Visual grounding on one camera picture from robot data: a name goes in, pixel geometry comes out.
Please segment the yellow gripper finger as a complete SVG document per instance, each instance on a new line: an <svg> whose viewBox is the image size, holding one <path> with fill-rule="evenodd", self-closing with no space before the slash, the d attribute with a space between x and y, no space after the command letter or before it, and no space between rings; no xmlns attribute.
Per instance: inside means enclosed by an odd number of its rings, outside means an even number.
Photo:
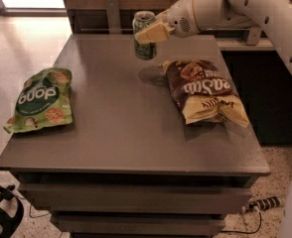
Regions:
<svg viewBox="0 0 292 238"><path fill-rule="evenodd" d="M167 41L174 32L175 28L168 22L157 21L136 33L134 37L139 44L146 45Z"/></svg>
<svg viewBox="0 0 292 238"><path fill-rule="evenodd" d="M168 22L167 17L168 17L168 11L167 10L165 10L165 11L163 11L163 12L161 12L161 13L159 13L159 14L157 14L155 16L157 21L160 21L160 22L163 22L163 23L167 23Z"/></svg>

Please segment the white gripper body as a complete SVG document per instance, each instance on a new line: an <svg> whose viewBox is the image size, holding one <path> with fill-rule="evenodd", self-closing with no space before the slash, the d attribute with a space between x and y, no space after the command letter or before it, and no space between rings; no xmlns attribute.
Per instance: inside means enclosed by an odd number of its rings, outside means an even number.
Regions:
<svg viewBox="0 0 292 238"><path fill-rule="evenodd" d="M179 38L193 36L199 32L194 16L194 0L179 0L167 12L167 21Z"/></svg>

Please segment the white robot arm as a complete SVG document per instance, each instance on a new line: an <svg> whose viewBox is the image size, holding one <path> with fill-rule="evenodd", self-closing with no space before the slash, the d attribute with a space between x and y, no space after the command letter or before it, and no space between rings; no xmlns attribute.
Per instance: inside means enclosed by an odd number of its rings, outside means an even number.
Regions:
<svg viewBox="0 0 292 238"><path fill-rule="evenodd" d="M159 43L234 25L259 26L292 75L290 0L179 0L134 37L140 44Z"/></svg>

